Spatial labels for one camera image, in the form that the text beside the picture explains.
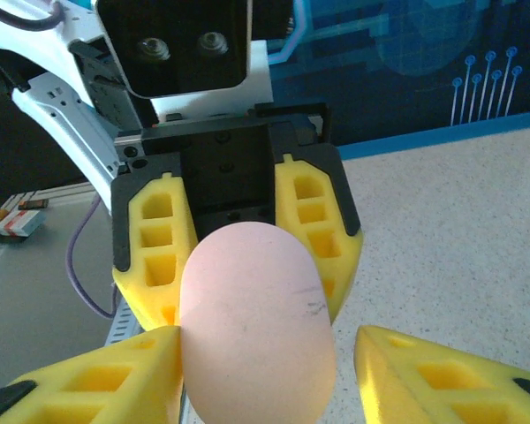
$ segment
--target small box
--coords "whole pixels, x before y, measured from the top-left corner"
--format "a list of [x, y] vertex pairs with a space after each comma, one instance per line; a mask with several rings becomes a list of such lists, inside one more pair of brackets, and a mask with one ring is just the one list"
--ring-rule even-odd
[[0, 234], [28, 237], [43, 221], [45, 214], [40, 210], [14, 209], [0, 222]]

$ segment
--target pink egg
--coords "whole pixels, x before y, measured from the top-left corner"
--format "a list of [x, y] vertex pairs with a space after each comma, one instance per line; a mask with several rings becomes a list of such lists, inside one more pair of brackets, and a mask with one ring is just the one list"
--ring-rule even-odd
[[206, 237], [181, 284], [185, 386], [206, 424], [314, 423], [336, 380], [314, 261], [291, 234], [236, 223]]

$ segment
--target purple cable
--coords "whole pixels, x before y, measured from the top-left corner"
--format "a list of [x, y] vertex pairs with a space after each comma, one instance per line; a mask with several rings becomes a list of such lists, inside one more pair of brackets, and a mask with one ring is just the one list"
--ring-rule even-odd
[[90, 207], [90, 210], [88, 210], [87, 212], [87, 215], [84, 217], [82, 222], [79, 224], [77, 229], [72, 234], [71, 239], [69, 240], [69, 245], [67, 246], [67, 252], [64, 257], [64, 266], [67, 271], [67, 276], [69, 277], [69, 280], [71, 280], [72, 288], [77, 292], [77, 294], [79, 294], [80, 298], [87, 304], [88, 307], [90, 307], [95, 313], [100, 315], [102, 318], [111, 320], [116, 315], [117, 287], [114, 285], [114, 290], [112, 291], [112, 312], [106, 312], [101, 307], [99, 307], [98, 304], [94, 302], [92, 298], [88, 295], [87, 291], [84, 289], [79, 279], [77, 278], [77, 275], [74, 271], [74, 267], [72, 265], [72, 255], [74, 253], [74, 247], [77, 244], [77, 239], [79, 238], [82, 230], [85, 228], [88, 221], [92, 217], [93, 213], [98, 208], [99, 204], [100, 204], [100, 196], [97, 194], [95, 196], [95, 199], [92, 202], [92, 206]]

